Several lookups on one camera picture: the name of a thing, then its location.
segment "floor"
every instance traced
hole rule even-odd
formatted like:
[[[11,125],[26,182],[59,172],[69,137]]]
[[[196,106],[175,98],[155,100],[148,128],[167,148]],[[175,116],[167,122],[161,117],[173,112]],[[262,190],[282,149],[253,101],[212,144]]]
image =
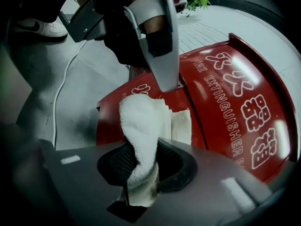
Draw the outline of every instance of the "floor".
[[[67,0],[64,13],[77,4]],[[279,73],[301,117],[301,56],[293,45],[264,21],[230,8],[210,6],[178,16],[180,53],[228,39],[233,32],[258,50]],[[70,36],[60,44],[16,44],[13,58],[33,91],[17,124],[35,137],[52,140],[52,104],[69,59],[81,43]],[[88,41],[72,62],[57,101],[57,150],[95,146],[96,102],[128,80],[128,68],[120,65],[101,41]]]

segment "fire extinguisher box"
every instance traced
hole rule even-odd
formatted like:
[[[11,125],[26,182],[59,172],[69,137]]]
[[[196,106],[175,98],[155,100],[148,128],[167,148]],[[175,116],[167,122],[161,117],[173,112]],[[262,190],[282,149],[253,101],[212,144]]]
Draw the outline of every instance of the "fire extinguisher box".
[[[151,73],[125,83],[97,104],[97,146],[124,140],[119,102],[131,94],[164,99],[173,112],[190,110],[191,145],[223,154],[269,182],[298,157],[291,97],[271,65],[234,34],[180,56],[180,85],[163,93]]]

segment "white sneaker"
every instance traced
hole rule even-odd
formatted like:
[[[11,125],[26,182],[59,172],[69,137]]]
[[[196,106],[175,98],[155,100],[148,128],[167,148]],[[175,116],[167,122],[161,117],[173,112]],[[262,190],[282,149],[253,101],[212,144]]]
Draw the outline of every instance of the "white sneaker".
[[[57,22],[45,23],[34,18],[16,22],[13,31],[16,33],[35,33],[47,38],[66,38],[68,36],[68,32],[63,25]]]

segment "white cloth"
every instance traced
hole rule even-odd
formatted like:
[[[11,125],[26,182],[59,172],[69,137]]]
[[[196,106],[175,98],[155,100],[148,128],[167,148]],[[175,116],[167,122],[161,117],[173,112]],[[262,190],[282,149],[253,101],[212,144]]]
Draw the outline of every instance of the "white cloth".
[[[120,123],[133,145],[138,164],[127,180],[129,204],[150,207],[157,197],[158,138],[191,144],[189,110],[173,113],[163,99],[145,94],[130,95],[119,105]]]

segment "gray machine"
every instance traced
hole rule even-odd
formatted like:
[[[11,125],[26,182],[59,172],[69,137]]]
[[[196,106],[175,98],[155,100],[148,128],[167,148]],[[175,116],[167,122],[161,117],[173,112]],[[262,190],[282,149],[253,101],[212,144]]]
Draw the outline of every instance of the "gray machine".
[[[158,141],[159,197],[150,208],[120,199],[138,163],[133,147],[120,142],[55,151],[42,145],[54,186],[76,225],[227,225],[258,215],[276,193],[223,155],[176,141]],[[65,163],[76,157],[80,160]]]
[[[177,87],[179,45],[173,0],[137,0],[128,6],[88,0],[71,21],[60,19],[75,42],[104,40],[122,64],[151,70],[159,88]],[[166,26],[151,34],[140,26],[165,16]],[[129,143],[55,151],[43,143],[44,167],[76,225],[241,225],[273,205],[273,190],[223,155],[175,141],[158,141],[159,197],[150,208],[128,205],[127,179],[137,165]],[[72,158],[76,161],[65,163]]]

